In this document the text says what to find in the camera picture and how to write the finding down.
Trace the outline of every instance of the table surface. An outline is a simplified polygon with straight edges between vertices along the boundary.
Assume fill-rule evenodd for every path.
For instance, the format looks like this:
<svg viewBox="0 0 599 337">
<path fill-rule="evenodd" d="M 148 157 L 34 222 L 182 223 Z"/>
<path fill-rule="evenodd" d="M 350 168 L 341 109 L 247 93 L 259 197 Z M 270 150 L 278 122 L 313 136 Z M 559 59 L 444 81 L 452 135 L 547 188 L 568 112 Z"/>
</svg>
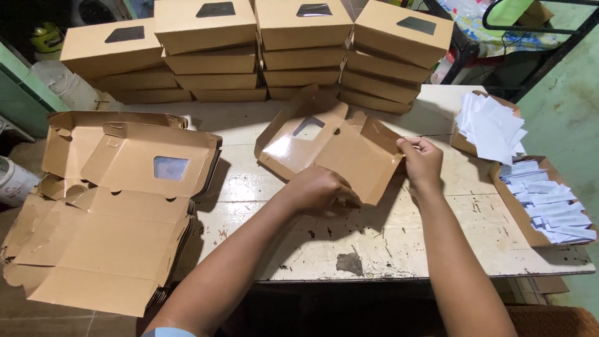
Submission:
<svg viewBox="0 0 599 337">
<path fill-rule="evenodd" d="M 375 115 L 402 136 L 424 136 L 444 151 L 443 194 L 455 212 L 474 253 L 489 276 L 592 273 L 595 266 L 582 247 L 532 249 L 487 176 L 488 163 L 449 146 L 452 121 L 461 96 L 481 86 L 423 85 L 404 116 L 350 107 Z M 174 103 L 103 110 L 190 115 L 199 130 L 223 137 L 222 154 L 208 192 L 197 198 L 197 228 L 185 247 L 195 265 L 247 221 L 284 183 L 258 166 L 256 138 L 281 101 L 266 103 Z M 377 207 L 353 211 L 342 219 L 301 217 L 276 252 L 268 256 L 261 281 L 388 281 L 428 277 L 422 221 L 408 192 L 395 176 Z M 186 257 L 180 264 L 185 265 Z M 360 259 L 361 267 L 356 264 Z"/>
</svg>

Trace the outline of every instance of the unfolded box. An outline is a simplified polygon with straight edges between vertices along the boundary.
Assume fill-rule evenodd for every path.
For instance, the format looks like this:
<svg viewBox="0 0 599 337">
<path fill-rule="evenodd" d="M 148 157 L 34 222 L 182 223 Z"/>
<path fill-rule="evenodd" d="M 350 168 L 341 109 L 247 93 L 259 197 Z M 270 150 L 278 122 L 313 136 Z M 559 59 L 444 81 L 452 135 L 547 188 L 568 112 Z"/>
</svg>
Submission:
<svg viewBox="0 0 599 337">
<path fill-rule="evenodd" d="M 65 112 L 49 122 L 43 169 L 94 185 L 52 191 L 56 201 L 41 184 L 29 195 L 2 244 L 4 277 L 28 299 L 141 317 L 166 297 L 190 197 L 207 190 L 222 139 L 167 114 Z"/>
<path fill-rule="evenodd" d="M 170 55 L 164 50 L 162 58 L 177 75 L 253 73 L 256 65 L 256 46 L 179 55 Z"/>
<path fill-rule="evenodd" d="M 264 80 L 268 87 L 307 86 L 312 83 L 330 86 L 338 83 L 341 67 L 293 70 L 265 70 Z"/>
<path fill-rule="evenodd" d="M 400 61 L 353 43 L 349 45 L 346 67 L 414 83 L 422 83 L 432 74 L 430 69 Z"/>
<path fill-rule="evenodd" d="M 353 30 L 356 44 L 429 69 L 449 50 L 453 21 L 369 1 Z"/>
<path fill-rule="evenodd" d="M 340 0 L 256 0 L 266 51 L 340 46 L 353 22 Z"/>
<path fill-rule="evenodd" d="M 411 103 L 399 103 L 351 88 L 342 88 L 339 94 L 339 99 L 341 102 L 345 102 L 353 106 L 380 110 L 392 113 L 394 115 L 403 115 L 412 108 Z"/>
<path fill-rule="evenodd" d="M 256 140 L 258 162 L 283 179 L 312 165 L 344 177 L 365 204 L 377 204 L 403 157 L 399 135 L 379 120 L 356 112 L 345 120 L 348 106 L 318 85 L 302 89 Z M 320 130 L 303 138 L 308 125 Z"/>
<path fill-rule="evenodd" d="M 60 61 L 84 79 L 164 65 L 154 19 L 69 28 Z"/>
<path fill-rule="evenodd" d="M 269 70 L 327 68 L 340 65 L 347 54 L 343 46 L 262 51 Z"/>
<path fill-rule="evenodd" d="M 302 88 L 304 88 L 304 87 L 303 86 L 270 87 L 270 88 L 268 88 L 268 93 L 270 94 L 270 99 L 273 101 L 289 101 L 293 97 L 295 97 Z M 329 93 L 333 97 L 339 96 L 339 87 L 336 85 L 321 86 L 320 90 Z"/>
<path fill-rule="evenodd" d="M 564 179 L 562 178 L 560 173 L 555 169 L 555 167 L 553 167 L 553 165 L 549 162 L 549 159 L 547 159 L 546 157 L 524 156 L 524 157 L 520 157 L 518 160 L 515 160 L 515 161 L 522 161 L 522 160 L 528 160 L 528 159 L 536 160 L 539 163 L 539 168 L 546 170 L 545 172 L 549 176 L 549 180 L 552 180 L 559 184 L 564 184 L 565 186 L 568 186 L 568 184 L 564 181 Z M 510 190 L 507 188 L 506 183 L 501 181 L 501 179 L 499 178 L 500 169 L 501 169 L 500 163 L 498 163 L 498 162 L 493 163 L 493 165 L 491 166 L 491 169 L 489 171 L 489 177 L 491 177 L 493 184 L 497 188 L 497 192 L 499 192 L 499 195 L 503 199 L 503 202 L 506 204 L 508 210 L 510 210 L 512 217 L 514 217 L 514 220 L 518 224 L 518 227 L 520 227 L 520 230 L 522 231 L 522 234 L 524 234 L 524 237 L 528 241 L 528 244 L 530 245 L 530 247 L 554 246 L 554 244 L 552 244 L 551 241 L 549 241 L 549 239 L 547 239 L 547 237 L 543 233 L 536 231 L 531 226 L 530 216 L 528 216 L 528 213 L 526 212 L 526 210 L 524 209 L 524 207 L 522 206 L 520 201 L 518 201 L 518 199 L 516 199 L 516 197 L 512 194 L 512 192 L 510 192 Z M 595 225 L 591 225 L 591 227 L 589 229 L 597 231 L 597 228 Z"/>
<path fill-rule="evenodd" d="M 512 109 L 514 111 L 513 112 L 514 116 L 520 117 L 520 107 L 517 106 L 516 104 L 513 104 L 512 102 L 506 101 L 502 98 L 495 97 L 493 95 L 489 95 L 486 92 L 475 90 L 475 91 L 473 91 L 473 93 L 475 93 L 476 95 L 483 95 L 484 97 L 491 96 L 495 101 L 499 102 L 499 104 L 501 104 L 502 106 Z M 455 123 L 455 121 L 453 123 L 454 123 L 453 134 L 452 134 L 451 138 L 449 139 L 449 144 L 458 150 L 464 151 L 467 154 L 478 157 L 477 152 L 476 152 L 476 146 L 474 144 L 470 143 L 468 140 L 466 140 L 466 136 L 459 133 L 459 129 L 458 129 L 458 126 Z"/>
<path fill-rule="evenodd" d="M 94 88 L 104 92 L 177 88 L 173 72 L 166 66 L 96 77 L 88 82 Z"/>
<path fill-rule="evenodd" d="M 209 102 L 264 102 L 267 89 L 237 90 L 193 90 L 192 94 L 201 103 Z"/>
<path fill-rule="evenodd" d="M 341 85 L 404 104 L 412 102 L 420 93 L 420 85 L 360 73 L 359 71 L 349 69 L 343 72 Z"/>
<path fill-rule="evenodd" d="M 258 74 L 175 75 L 175 79 L 185 90 L 254 89 Z"/>
<path fill-rule="evenodd" d="M 154 3 L 156 37 L 170 55 L 252 44 L 256 18 L 247 0 Z"/>
<path fill-rule="evenodd" d="M 156 104 L 191 102 L 189 90 L 185 89 L 149 89 L 131 91 L 112 91 L 109 94 L 123 104 Z"/>
</svg>

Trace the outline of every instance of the metal frame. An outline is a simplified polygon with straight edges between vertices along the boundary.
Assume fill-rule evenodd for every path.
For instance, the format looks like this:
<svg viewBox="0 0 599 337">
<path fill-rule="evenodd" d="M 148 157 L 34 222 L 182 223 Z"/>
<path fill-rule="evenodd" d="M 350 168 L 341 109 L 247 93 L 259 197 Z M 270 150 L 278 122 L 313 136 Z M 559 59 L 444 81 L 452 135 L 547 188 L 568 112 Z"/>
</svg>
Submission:
<svg viewBox="0 0 599 337">
<path fill-rule="evenodd" d="M 490 25 L 487 22 L 489 13 L 503 0 L 496 0 L 489 5 L 483 15 L 483 26 L 489 30 L 501 30 L 501 31 L 521 31 L 521 32 L 545 32 L 555 34 L 568 34 L 571 37 L 562 43 L 561 46 L 553 50 L 553 53 L 545 60 L 544 64 L 531 73 L 518 87 L 485 87 L 487 91 L 502 92 L 503 98 L 516 103 L 518 102 L 533 86 L 535 86 L 557 63 L 559 63 L 576 45 L 582 41 L 582 39 L 589 34 L 595 26 L 599 23 L 599 1 L 596 0 L 544 0 L 547 2 L 561 2 L 566 4 L 576 5 L 590 5 L 597 6 L 597 9 L 578 27 L 576 30 L 569 29 L 554 29 L 554 28 L 527 28 L 522 26 L 495 26 Z M 451 15 L 445 11 L 445 9 L 437 2 L 437 0 L 423 0 L 425 5 L 432 11 L 432 13 L 438 17 L 442 17 L 447 20 L 452 20 Z M 403 0 L 402 7 L 407 6 L 407 0 Z M 445 78 L 441 82 L 442 85 L 451 84 L 459 72 L 466 65 L 468 60 L 472 57 L 472 54 L 478 55 L 480 52 L 479 44 L 475 41 L 470 40 L 454 23 L 453 33 L 451 39 L 451 45 L 456 50 L 455 62 L 445 75 Z M 515 92 L 511 95 L 506 95 L 505 92 Z"/>
</svg>

